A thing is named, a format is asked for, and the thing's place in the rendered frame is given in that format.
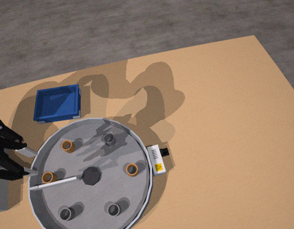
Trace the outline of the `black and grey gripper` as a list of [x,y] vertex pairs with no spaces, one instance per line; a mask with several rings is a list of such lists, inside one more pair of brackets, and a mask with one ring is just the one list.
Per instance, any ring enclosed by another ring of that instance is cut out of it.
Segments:
[[0,166],[6,169],[0,169],[0,179],[14,181],[22,179],[25,175],[28,177],[38,175],[37,171],[22,167],[4,152],[4,148],[6,148],[16,150],[27,157],[37,156],[38,153],[29,149],[26,143],[22,143],[22,140],[22,136],[8,128],[0,120]]

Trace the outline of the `blue crate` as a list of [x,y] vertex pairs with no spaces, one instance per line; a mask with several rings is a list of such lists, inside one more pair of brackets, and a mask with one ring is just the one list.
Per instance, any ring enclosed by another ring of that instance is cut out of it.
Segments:
[[79,85],[37,90],[34,117],[40,125],[81,119],[81,89]]

